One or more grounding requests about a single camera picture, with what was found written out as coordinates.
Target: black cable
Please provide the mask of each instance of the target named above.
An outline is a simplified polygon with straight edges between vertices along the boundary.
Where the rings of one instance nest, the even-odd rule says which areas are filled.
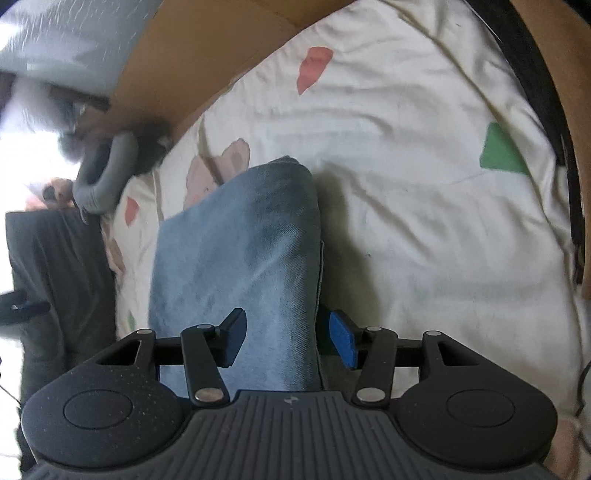
[[[583,20],[591,25],[591,1],[590,0],[564,0]]]
[[[4,388],[2,385],[0,385],[0,390],[2,390],[6,395],[8,395],[11,399],[13,399],[15,402],[18,403],[18,406],[21,407],[21,403],[18,401],[18,398],[16,398],[14,395],[12,395],[6,388]]]
[[[591,369],[591,361],[589,361],[589,363],[585,365],[585,368],[583,368],[583,371],[579,375],[579,382],[577,383],[577,402],[579,404],[579,408],[577,409],[577,412],[574,414],[575,417],[580,417],[580,415],[583,412],[583,409],[585,408],[585,399],[583,398],[583,386],[585,383],[585,379],[587,378],[587,374],[589,373],[589,369]]]
[[[577,401],[579,403],[579,408],[577,409],[577,412],[574,414],[575,417],[580,417],[580,415],[583,413],[583,410],[585,408],[585,399],[583,398],[583,387],[585,384],[585,380],[587,378],[587,374],[589,373],[590,369],[591,369],[591,361],[589,361],[589,363],[587,363],[587,365],[585,365],[585,368],[583,368],[583,371],[579,375],[579,382],[577,383]],[[583,434],[583,430],[581,430],[579,432],[579,440],[581,441],[581,445],[583,446],[585,451],[589,455],[591,455],[591,445],[589,444],[589,442],[585,438],[585,435]]]

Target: black plastic device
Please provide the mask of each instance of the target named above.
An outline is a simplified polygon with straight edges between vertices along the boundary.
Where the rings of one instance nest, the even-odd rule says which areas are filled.
[[[436,330],[421,340],[331,312],[330,338],[360,369],[352,395],[241,391],[218,367],[246,335],[235,309],[179,338],[139,330],[40,390],[22,428],[30,479],[551,479],[557,425],[539,390]],[[158,382],[184,365],[189,400]],[[390,399],[396,366],[419,382]]]

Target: ribbed black surface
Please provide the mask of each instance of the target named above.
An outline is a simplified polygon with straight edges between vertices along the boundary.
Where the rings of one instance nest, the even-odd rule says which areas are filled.
[[[243,392],[221,410],[197,413],[172,447],[116,472],[42,465],[34,480],[445,480],[554,478],[539,465],[483,475],[459,472],[409,448],[380,411],[335,392]]]

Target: pink leaf print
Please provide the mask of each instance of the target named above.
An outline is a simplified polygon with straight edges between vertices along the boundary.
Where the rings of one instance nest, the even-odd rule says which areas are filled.
[[[297,78],[297,93],[301,95],[320,79],[324,69],[333,57],[333,51],[327,47],[310,47],[308,55],[300,65]]]
[[[251,159],[251,148],[243,138],[239,138],[230,144],[219,157],[212,158],[212,164],[217,170],[217,176],[226,183],[237,175],[246,171]]]
[[[127,207],[125,208],[125,224],[127,226],[135,220],[139,212],[139,205],[133,198],[127,197]]]
[[[218,183],[207,165],[207,161],[201,155],[197,155],[191,162],[187,173],[187,194],[184,198],[183,208],[186,210],[198,204],[217,186]]]

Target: round black disc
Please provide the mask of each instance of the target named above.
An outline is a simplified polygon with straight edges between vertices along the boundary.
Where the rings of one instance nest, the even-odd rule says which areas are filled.
[[[39,458],[83,469],[128,465],[161,449],[181,427],[176,395],[140,369],[81,367],[25,404],[23,432]]]
[[[419,382],[398,400],[396,418],[419,449],[480,471],[540,460],[557,423],[543,393],[500,368],[478,367],[446,368]]]

